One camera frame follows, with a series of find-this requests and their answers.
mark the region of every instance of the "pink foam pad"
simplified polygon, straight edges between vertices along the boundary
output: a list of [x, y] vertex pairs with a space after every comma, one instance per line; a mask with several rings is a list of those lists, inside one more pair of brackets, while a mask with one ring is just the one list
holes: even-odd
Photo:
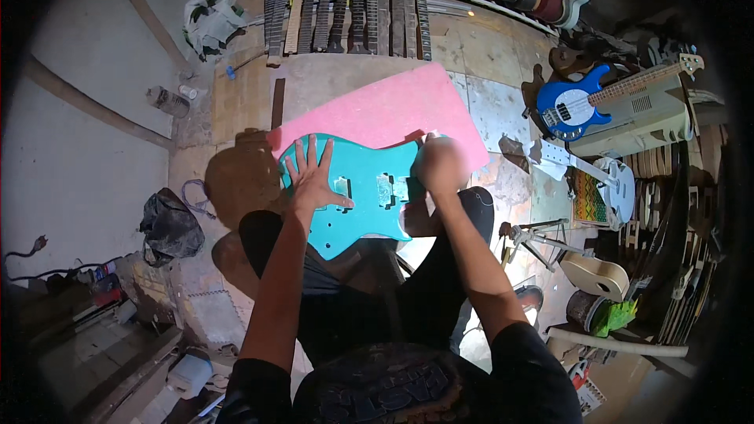
[[433, 130], [459, 142], [469, 173], [489, 162], [468, 109], [439, 63], [338, 97], [272, 130], [267, 141], [275, 159], [280, 159], [296, 139], [310, 133], [327, 133], [382, 149], [414, 141]]

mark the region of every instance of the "concrete floor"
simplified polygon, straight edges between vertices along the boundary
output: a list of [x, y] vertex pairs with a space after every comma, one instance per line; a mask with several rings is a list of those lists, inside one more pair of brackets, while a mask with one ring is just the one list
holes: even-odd
[[[238, 2], [246, 6], [251, 15], [262, 11], [261, 0]], [[498, 140], [502, 135], [521, 142], [540, 136], [538, 129], [521, 116], [525, 97], [521, 86], [523, 82], [533, 80], [536, 64], [543, 66], [544, 79], [549, 78], [552, 71], [548, 55], [556, 41], [504, 15], [478, 7], [474, 7], [474, 12], [474, 17], [464, 18], [430, 16], [434, 61], [443, 64], [448, 71], [489, 151], [489, 163], [472, 175], [470, 184], [484, 186], [493, 194], [495, 232], [503, 221], [530, 223], [570, 217], [571, 203], [564, 181], [556, 182], [537, 169], [533, 169], [532, 174], [523, 172], [505, 159], [498, 147]], [[215, 65], [219, 69], [224, 68], [227, 62], [242, 55], [244, 48], [259, 42], [261, 32], [260, 27], [250, 29], [245, 37], [231, 42], [229, 52]], [[325, 56], [311, 58], [322, 58], [324, 62]], [[217, 74], [214, 74], [215, 65], [208, 62], [202, 67], [197, 87], [212, 89], [212, 79], [217, 78]], [[260, 73], [259, 78], [262, 80], [262, 88], [257, 88], [262, 97], [250, 96], [250, 99], [256, 99], [259, 104], [250, 120], [242, 119], [236, 123], [222, 121], [223, 136], [213, 134], [219, 120], [213, 114], [212, 95], [208, 92], [193, 103], [194, 108], [189, 117], [174, 124], [174, 137], [180, 149], [170, 159], [169, 188], [179, 193], [185, 181], [195, 178], [215, 180], [219, 171], [227, 173], [236, 186], [243, 186], [236, 193], [224, 193], [222, 197], [216, 191], [210, 194], [214, 202], [218, 199], [224, 201], [222, 206], [218, 203], [214, 206], [209, 204], [209, 211], [217, 213], [217, 219], [197, 215], [207, 237], [204, 248], [194, 258], [181, 259], [178, 268], [171, 272], [185, 325], [196, 334], [198, 340], [211, 345], [227, 342], [240, 345], [256, 293], [256, 277], [239, 250], [238, 238], [234, 237], [232, 231], [243, 214], [253, 209], [269, 207], [278, 194], [279, 182], [274, 168], [270, 170], [269, 167], [262, 167], [262, 160], [255, 158], [254, 154], [258, 149], [253, 146], [253, 136], [251, 143], [243, 140], [244, 132], [249, 126], [269, 128], [271, 115], [267, 100], [270, 96], [265, 94], [263, 83], [265, 79], [271, 79], [274, 73], [263, 66], [250, 72]], [[239, 184], [239, 178], [245, 182]], [[203, 199], [203, 194], [195, 188], [188, 189], [187, 198], [190, 202]], [[274, 209], [279, 210], [280, 206], [275, 205]], [[583, 243], [586, 237], [584, 230], [569, 231], [569, 240], [576, 245]], [[220, 240], [222, 242], [218, 246], [222, 249], [216, 249], [213, 256], [212, 248]], [[399, 254], [411, 265], [417, 266], [432, 242], [434, 238], [415, 239], [403, 247]], [[499, 256], [497, 236], [493, 236], [491, 248], [497, 248], [495, 253]], [[552, 254], [549, 250], [543, 252], [546, 255]], [[506, 266], [506, 273], [514, 284], [532, 278], [536, 285], [546, 291], [545, 305], [539, 318], [542, 330], [548, 325], [565, 322], [565, 303], [575, 288], [561, 271], [553, 275], [533, 256], [519, 252], [514, 262]], [[205, 308], [210, 304], [214, 308], [212, 314], [197, 311], [197, 308]], [[220, 330], [213, 324], [218, 315], [233, 310], [235, 314], [231, 320], [232, 327]], [[467, 330], [478, 324], [478, 319], [474, 324], [474, 318], [476, 316], [473, 316]], [[484, 363], [485, 354], [489, 356], [489, 348], [485, 352], [485, 347], [483, 334], [473, 331], [467, 335], [462, 352], [466, 351], [469, 359], [488, 368]], [[300, 379], [310, 370], [311, 365], [299, 346], [294, 363], [292, 390], [295, 390]]]

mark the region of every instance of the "black t-shirt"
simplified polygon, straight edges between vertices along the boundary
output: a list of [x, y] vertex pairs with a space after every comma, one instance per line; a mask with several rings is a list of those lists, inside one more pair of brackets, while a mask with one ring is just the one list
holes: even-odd
[[293, 406], [288, 373], [240, 359], [217, 422], [581, 422], [568, 375], [533, 327], [506, 327], [490, 349], [487, 374], [449, 351], [369, 345], [309, 373]]

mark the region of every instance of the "fretboard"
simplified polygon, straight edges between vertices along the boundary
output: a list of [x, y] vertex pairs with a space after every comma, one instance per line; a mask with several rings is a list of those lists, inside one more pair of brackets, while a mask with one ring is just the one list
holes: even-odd
[[608, 100], [617, 99], [633, 90], [641, 89], [649, 83], [662, 80], [665, 77], [673, 76], [681, 71], [681, 64], [675, 63], [667, 66], [656, 67], [645, 73], [621, 80], [605, 89], [594, 92], [589, 96], [589, 104], [596, 107], [604, 104]]

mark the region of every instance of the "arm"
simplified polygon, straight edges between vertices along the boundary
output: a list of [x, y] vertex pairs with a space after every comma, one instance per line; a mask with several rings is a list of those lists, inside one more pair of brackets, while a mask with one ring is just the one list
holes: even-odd
[[464, 180], [463, 161], [455, 142], [448, 137], [434, 138], [421, 152], [419, 180], [432, 195], [466, 295], [484, 326], [487, 342], [492, 344], [506, 326], [529, 322], [503, 267], [461, 206], [457, 191]]
[[290, 157], [286, 166], [295, 190], [286, 212], [283, 228], [265, 273], [259, 280], [259, 295], [254, 303], [249, 328], [238, 358], [257, 358], [278, 365], [290, 373], [298, 331], [301, 306], [304, 253], [311, 218], [325, 205], [353, 207], [353, 202], [329, 188], [328, 174], [333, 156], [333, 140], [328, 140], [317, 165], [317, 140], [309, 137], [307, 157], [296, 141], [296, 166]]

